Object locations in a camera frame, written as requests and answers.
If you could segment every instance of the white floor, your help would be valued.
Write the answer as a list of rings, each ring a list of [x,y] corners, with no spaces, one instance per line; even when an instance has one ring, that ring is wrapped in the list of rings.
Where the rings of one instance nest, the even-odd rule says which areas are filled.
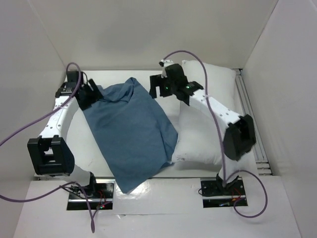
[[[97,85],[104,88],[116,83],[123,83],[130,77],[135,77],[147,90],[150,89],[150,75],[160,74],[161,71],[150,70],[106,70],[86,71]],[[157,98],[158,103],[178,130],[179,101],[174,97]],[[236,90],[236,111],[242,112],[239,95]],[[76,165],[84,170],[92,171],[95,176],[112,178],[113,174],[102,156],[94,137],[89,129],[86,119],[81,110],[75,114],[69,128],[67,145],[75,156]],[[242,159],[243,168],[258,174],[253,151]],[[200,163],[182,162],[163,169],[156,178],[202,178],[215,177],[220,167]]]
[[[88,211],[66,211],[68,194],[59,190],[25,203],[14,238],[300,238],[280,177],[261,177],[268,193],[267,210],[258,218],[238,216],[233,208],[203,208],[198,178],[150,179],[127,195],[115,187],[113,210],[95,217],[91,233]],[[62,181],[33,181],[27,198],[42,195]],[[253,178],[244,178],[246,215],[264,206],[264,193]]]

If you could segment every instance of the white pillowcase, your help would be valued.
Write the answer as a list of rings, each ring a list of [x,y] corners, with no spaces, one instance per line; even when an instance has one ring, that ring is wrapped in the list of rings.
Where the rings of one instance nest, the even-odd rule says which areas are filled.
[[[208,93],[234,111],[236,72],[212,64],[204,64],[208,76]],[[184,60],[182,67],[188,81],[205,88],[205,76],[198,61]],[[194,161],[221,165],[221,150],[214,121],[195,108],[180,103],[179,132],[172,162]]]

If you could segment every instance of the purple cable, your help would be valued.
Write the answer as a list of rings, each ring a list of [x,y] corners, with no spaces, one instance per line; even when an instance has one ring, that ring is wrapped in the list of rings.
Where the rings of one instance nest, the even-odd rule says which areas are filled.
[[[2,146],[3,144],[5,144],[8,140],[10,140],[12,137],[14,137],[16,134],[20,133],[21,131],[25,130],[26,128],[28,128],[28,127],[30,127],[30,126],[32,126],[32,125],[38,123],[39,121],[41,121],[41,120],[43,120],[43,119],[45,119],[45,118],[47,118],[47,117],[53,115],[53,114],[56,113],[60,108],[64,107],[64,106],[70,101],[70,99],[71,99],[72,97],[74,97],[75,93],[77,92],[77,90],[78,90],[78,88],[79,88],[79,86],[80,86],[81,70],[80,70],[78,64],[71,62],[71,63],[69,63],[69,64],[67,65],[67,67],[66,67],[66,72],[68,71],[68,68],[69,68],[72,64],[77,67],[77,69],[78,69],[78,71],[79,71],[79,77],[78,77],[78,83],[76,84],[76,87],[75,87],[74,91],[72,92],[72,94],[69,96],[69,98],[68,98],[62,105],[60,105],[60,107],[57,107],[56,109],[54,109],[53,111],[47,113],[46,115],[42,116],[41,118],[39,118],[39,119],[37,119],[37,120],[35,120],[35,121],[33,121],[33,122],[30,122],[29,124],[26,124],[25,126],[21,127],[19,130],[17,130],[17,131],[15,131],[14,133],[12,133],[10,136],[8,136],[7,138],[5,138],[3,141],[0,142],[0,146]]]
[[[163,59],[167,59],[168,57],[170,57],[171,55],[173,54],[176,54],[176,53],[187,53],[187,54],[190,54],[192,55],[193,57],[195,57],[197,59],[197,61],[201,64],[201,66],[203,67],[203,70],[204,70],[204,75],[205,75],[205,95],[206,95],[206,98],[207,98],[207,106],[208,106],[208,109],[211,113],[211,116],[214,120],[214,123],[216,125],[216,128],[217,128],[217,134],[218,134],[218,137],[219,137],[219,142],[220,142],[220,149],[221,149],[221,159],[222,159],[222,164],[223,164],[223,186],[225,186],[227,184],[227,179],[226,179],[226,162],[225,162],[225,159],[224,159],[224,147],[223,147],[223,143],[222,143],[222,137],[221,137],[221,132],[220,132],[220,126],[219,126],[219,123],[217,121],[217,118],[216,118],[216,115],[214,114],[211,106],[210,106],[210,102],[209,102],[209,97],[208,97],[208,76],[207,76],[207,71],[206,71],[206,68],[205,68],[205,65],[204,63],[201,61],[200,58],[198,58],[197,55],[195,55],[194,53],[191,53],[190,51],[186,51],[186,50],[179,50],[179,51],[174,51],[170,54],[168,54],[166,57],[164,57]]]
[[[262,215],[262,213],[266,210],[266,207],[267,207],[267,201],[268,201],[268,197],[267,197],[267,192],[266,192],[266,189],[264,187],[264,184],[262,183],[262,181],[252,172],[250,171],[247,171],[247,170],[237,170],[235,172],[233,172],[228,178],[226,178],[226,165],[225,165],[225,159],[224,159],[224,147],[223,147],[223,143],[222,143],[222,137],[221,137],[221,132],[220,132],[220,126],[219,126],[219,123],[217,121],[217,118],[210,106],[210,102],[209,102],[209,97],[208,97],[208,76],[207,76],[207,71],[206,71],[206,68],[205,68],[205,65],[204,63],[198,58],[197,55],[195,55],[194,53],[190,52],[190,51],[186,51],[186,50],[178,50],[178,51],[174,51],[170,54],[168,54],[167,56],[165,56],[163,59],[167,59],[168,57],[176,54],[176,53],[187,53],[187,54],[190,54],[192,55],[194,58],[197,59],[197,61],[201,64],[203,70],[204,70],[204,75],[205,75],[205,95],[206,95],[206,98],[207,98],[207,106],[208,106],[208,109],[210,111],[210,114],[212,115],[212,118],[214,120],[214,123],[216,125],[216,128],[217,128],[217,133],[218,133],[218,138],[219,138],[219,142],[220,142],[220,149],[221,149],[221,159],[222,159],[222,166],[223,166],[223,186],[225,186],[227,184],[227,181],[232,177],[234,176],[235,174],[239,173],[239,172],[246,172],[250,175],[252,175],[253,177],[255,177],[259,183],[261,184],[262,188],[263,188],[263,191],[264,191],[264,195],[265,195],[265,205],[264,205],[264,208],[262,209],[261,212],[259,212],[258,214],[255,214],[253,216],[246,216],[246,215],[243,215],[242,213],[240,213],[237,208],[236,208],[236,204],[239,200],[236,200],[233,204],[233,208],[234,210],[236,211],[236,213],[238,213],[240,216],[242,217],[245,217],[245,218],[255,218],[255,217],[258,217],[260,215]]]
[[[26,124],[25,126],[21,127],[20,129],[18,129],[17,131],[15,131],[14,133],[12,133],[10,136],[8,136],[7,138],[5,138],[3,141],[0,142],[0,146],[2,146],[3,144],[5,144],[8,140],[10,140],[12,137],[14,137],[16,134],[20,133],[21,131],[23,131],[24,129],[38,123],[39,121],[42,121],[43,119],[53,115],[54,113],[56,113],[58,110],[60,110],[62,107],[64,107],[71,99],[72,97],[74,97],[75,93],[77,92],[77,90],[79,89],[79,86],[80,86],[80,83],[81,83],[81,70],[80,70],[80,67],[78,66],[78,64],[74,63],[74,62],[71,62],[69,63],[67,66],[66,66],[66,72],[68,72],[68,69],[71,65],[74,65],[77,67],[77,70],[79,72],[79,76],[78,76],[78,82],[76,84],[76,87],[74,89],[74,91],[72,92],[72,94],[67,98],[67,100],[62,104],[60,105],[59,107],[57,107],[56,109],[54,109],[53,111],[47,113],[46,115],[42,116],[41,118],[33,121],[33,122],[30,122],[29,124]],[[91,231],[92,233],[95,232],[95,223],[94,223],[94,217],[93,217],[93,213],[91,211],[91,207],[90,207],[90,204],[89,204],[89,201],[88,201],[88,197],[87,197],[87,194],[84,190],[84,188],[77,182],[68,182],[68,183],[65,183],[55,189],[53,189],[52,191],[46,193],[46,194],[43,194],[41,196],[38,196],[38,197],[35,197],[35,198],[30,198],[30,199],[25,199],[25,200],[17,200],[17,199],[12,199],[12,198],[8,198],[8,197],[5,197],[5,196],[2,196],[0,195],[0,199],[3,199],[5,201],[8,201],[8,202],[18,202],[18,203],[24,203],[24,202],[32,202],[32,201],[36,201],[36,200],[39,200],[43,197],[46,197],[50,194],[52,194],[53,192],[56,192],[57,190],[61,189],[62,187],[65,187],[65,186],[68,186],[70,184],[75,184],[77,185],[80,190],[82,191],[82,193],[84,194],[85,196],[85,199],[86,199],[86,203],[87,203],[87,206],[88,206],[88,210],[89,210],[89,214],[90,214],[90,218],[91,218]]]
[[[111,202],[104,202],[103,204],[101,204],[100,206],[97,206],[97,208],[96,208],[96,210],[95,210],[95,212],[94,212],[94,214],[93,214],[93,218],[95,218],[95,215],[96,215],[96,213],[100,210],[100,208],[101,208],[101,206],[105,206],[105,205],[107,205],[108,203],[111,203]]]

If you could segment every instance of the purple wire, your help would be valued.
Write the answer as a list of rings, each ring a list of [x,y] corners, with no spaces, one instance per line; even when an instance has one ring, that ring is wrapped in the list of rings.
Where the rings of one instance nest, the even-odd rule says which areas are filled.
[[[220,126],[219,126],[219,123],[217,121],[217,118],[216,118],[216,115],[214,114],[211,106],[210,106],[210,102],[209,102],[209,97],[208,97],[208,76],[207,76],[207,71],[206,71],[206,68],[205,68],[205,65],[204,63],[201,61],[200,58],[198,58],[197,55],[195,55],[194,53],[191,53],[190,51],[186,51],[186,50],[179,50],[179,51],[174,51],[170,54],[168,54],[166,57],[164,57],[163,59],[167,59],[168,57],[170,57],[171,55],[173,54],[176,54],[176,53],[187,53],[187,54],[190,54],[192,55],[193,57],[195,57],[197,59],[197,61],[201,64],[201,66],[203,67],[203,70],[204,70],[204,75],[205,75],[205,95],[206,95],[206,98],[207,98],[207,106],[208,106],[208,109],[211,113],[211,116],[214,120],[214,123],[216,125],[216,128],[217,128],[217,134],[218,134],[218,137],[219,137],[219,142],[220,142],[220,149],[221,149],[221,159],[222,159],[222,164],[223,164],[223,186],[225,186],[227,184],[227,179],[226,179],[226,162],[225,162],[225,159],[224,159],[224,147],[223,147],[223,143],[222,143],[222,137],[221,137],[221,132],[220,132]]]
[[[2,146],[3,144],[5,144],[8,140],[10,140],[12,137],[14,137],[16,134],[20,133],[20,132],[23,131],[24,129],[26,129],[26,128],[28,128],[28,127],[30,127],[30,126],[32,126],[32,125],[38,123],[39,121],[42,121],[43,119],[45,119],[45,118],[47,118],[47,117],[53,115],[53,114],[56,113],[58,110],[60,110],[62,107],[64,107],[64,106],[74,97],[75,93],[77,92],[77,90],[79,89],[79,86],[80,86],[80,84],[81,84],[81,70],[80,70],[80,67],[79,67],[78,64],[76,64],[76,63],[74,63],[74,62],[71,62],[71,63],[69,63],[69,64],[66,66],[66,72],[68,72],[68,69],[69,69],[69,67],[70,67],[71,65],[74,65],[74,66],[77,67],[77,70],[78,70],[78,72],[79,72],[79,76],[78,76],[78,82],[77,82],[77,84],[76,84],[76,87],[75,87],[74,91],[72,92],[72,94],[67,98],[67,100],[66,100],[62,105],[60,105],[59,107],[57,107],[56,109],[52,110],[51,112],[47,113],[46,115],[42,116],[41,118],[39,118],[39,119],[37,119],[37,120],[35,120],[35,121],[33,121],[33,122],[30,122],[29,124],[26,124],[25,126],[21,127],[20,129],[18,129],[17,131],[15,131],[15,132],[12,133],[11,135],[9,135],[7,138],[5,138],[3,141],[0,142],[0,146]],[[87,203],[87,207],[88,207],[89,214],[90,214],[90,218],[91,218],[91,224],[90,224],[90,226],[91,226],[91,231],[92,231],[92,233],[94,233],[94,232],[95,232],[95,222],[94,222],[93,213],[92,213],[92,211],[91,211],[91,207],[90,207],[90,204],[89,204],[89,201],[88,201],[88,197],[87,197],[87,194],[86,194],[84,188],[83,188],[79,183],[77,183],[77,182],[68,182],[68,183],[65,183],[65,184],[63,184],[63,185],[61,185],[61,186],[59,186],[59,187],[53,189],[52,191],[50,191],[50,192],[48,192],[48,193],[45,193],[45,194],[43,194],[43,195],[41,195],[41,196],[38,196],[38,197],[30,198],[30,199],[18,200],[18,199],[8,198],[8,197],[5,197],[5,196],[3,196],[3,195],[0,195],[0,199],[3,199],[3,200],[8,201],[8,202],[18,202],[18,203],[33,202],[33,201],[39,200],[39,199],[41,199],[41,198],[43,198],[43,197],[46,197],[46,196],[48,196],[48,195],[50,195],[50,194],[56,192],[57,190],[59,190],[59,189],[61,189],[61,188],[63,188],[63,187],[66,187],[66,186],[68,186],[68,185],[70,185],[70,184],[75,184],[75,185],[77,185],[77,186],[80,188],[80,190],[82,191],[82,193],[84,194],[84,196],[85,196],[86,203]]]
[[[21,127],[20,129],[18,129],[17,131],[15,131],[14,133],[12,133],[11,135],[9,135],[7,138],[5,138],[3,141],[0,142],[0,146],[2,146],[3,144],[5,144],[8,140],[10,140],[12,137],[14,137],[16,134],[20,133],[21,131],[25,130],[26,128],[38,123],[39,121],[42,121],[43,119],[53,115],[54,113],[56,113],[60,108],[64,107],[72,97],[74,97],[75,93],[77,92],[79,86],[80,86],[80,81],[81,81],[81,70],[78,66],[78,64],[74,63],[74,62],[71,62],[69,63],[67,66],[66,66],[66,72],[68,71],[68,68],[71,66],[71,65],[75,65],[78,69],[78,72],[79,72],[79,77],[78,77],[78,82],[76,84],[76,87],[74,89],[74,91],[72,92],[72,94],[68,97],[68,99],[62,104],[60,105],[60,107],[57,107],[56,109],[54,109],[53,111],[47,113],[46,115],[42,116],[41,118],[33,121],[33,122],[30,122],[28,124],[26,124],[25,126]]]
[[[253,216],[246,216],[246,215],[243,215],[242,213],[240,213],[237,208],[236,208],[236,204],[239,200],[236,200],[233,204],[233,208],[234,210],[236,211],[236,213],[238,213],[240,216],[242,217],[245,217],[245,218],[255,218],[255,217],[258,217],[260,215],[262,215],[262,213],[266,210],[267,208],[267,201],[268,201],[268,197],[267,197],[267,192],[266,192],[266,189],[264,187],[264,184],[262,183],[262,181],[252,172],[250,171],[247,171],[247,170],[236,170],[235,172],[233,172],[228,178],[226,178],[226,165],[225,165],[225,159],[224,159],[224,147],[223,147],[223,143],[222,143],[222,137],[221,137],[221,132],[220,132],[220,126],[219,126],[219,123],[217,121],[217,118],[210,106],[210,102],[209,102],[209,97],[208,97],[208,76],[207,76],[207,71],[206,71],[206,68],[205,68],[205,65],[204,63],[198,58],[197,55],[195,55],[194,53],[190,52],[190,51],[186,51],[186,50],[178,50],[178,51],[174,51],[170,54],[168,54],[167,56],[165,56],[163,59],[167,59],[168,57],[170,57],[171,55],[174,55],[176,53],[187,53],[187,54],[190,54],[192,55],[194,58],[197,59],[197,61],[201,64],[201,66],[203,67],[203,70],[204,70],[204,75],[205,75],[205,95],[206,95],[206,98],[207,98],[207,106],[208,106],[208,109],[210,111],[210,114],[212,115],[212,118],[214,120],[214,123],[216,125],[216,128],[217,128],[217,133],[218,133],[218,138],[219,138],[219,142],[220,142],[220,149],[221,149],[221,159],[222,159],[222,166],[223,166],[223,186],[225,186],[227,184],[227,181],[232,177],[234,176],[235,174],[239,173],[239,172],[246,172],[248,174],[251,174],[253,177],[255,177],[259,183],[261,184],[262,188],[263,188],[263,191],[264,191],[264,195],[265,195],[265,205],[264,205],[264,208],[262,209],[261,212],[259,212],[258,214],[255,214]]]
[[[108,203],[111,203],[111,202],[104,202],[103,204],[101,204],[100,206],[97,206],[97,208],[96,208],[96,210],[95,210],[95,212],[94,212],[94,214],[93,214],[93,218],[95,218],[95,215],[96,215],[96,213],[100,210],[100,208],[102,207],[102,206],[105,206],[105,205],[107,205]]]

